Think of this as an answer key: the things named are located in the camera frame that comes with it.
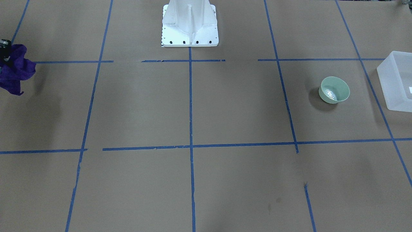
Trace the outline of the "purple cloth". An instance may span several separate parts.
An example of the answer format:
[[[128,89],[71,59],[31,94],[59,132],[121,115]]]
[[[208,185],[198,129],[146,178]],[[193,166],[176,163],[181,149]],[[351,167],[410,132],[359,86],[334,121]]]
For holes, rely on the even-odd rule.
[[[21,96],[21,81],[33,77],[36,72],[36,63],[26,59],[27,47],[23,44],[13,44],[9,60],[1,59],[0,86],[10,94]]]

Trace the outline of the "pale green bowl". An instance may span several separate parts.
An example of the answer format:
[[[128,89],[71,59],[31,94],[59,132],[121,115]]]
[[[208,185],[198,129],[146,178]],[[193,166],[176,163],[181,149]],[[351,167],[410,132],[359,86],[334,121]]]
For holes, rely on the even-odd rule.
[[[325,103],[337,104],[349,98],[350,89],[341,78],[329,76],[321,81],[318,94]]]

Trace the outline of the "clear plastic bin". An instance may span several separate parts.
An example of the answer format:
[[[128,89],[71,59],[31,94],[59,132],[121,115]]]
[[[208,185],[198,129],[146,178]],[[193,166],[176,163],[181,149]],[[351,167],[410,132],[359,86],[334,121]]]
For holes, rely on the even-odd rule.
[[[377,67],[386,106],[392,111],[412,111],[412,54],[392,51]]]

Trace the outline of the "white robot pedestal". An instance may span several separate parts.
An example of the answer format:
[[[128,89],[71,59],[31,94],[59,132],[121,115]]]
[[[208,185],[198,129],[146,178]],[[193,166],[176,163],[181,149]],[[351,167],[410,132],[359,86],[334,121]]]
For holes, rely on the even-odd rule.
[[[216,7],[209,0],[170,0],[162,13],[162,47],[218,46]]]

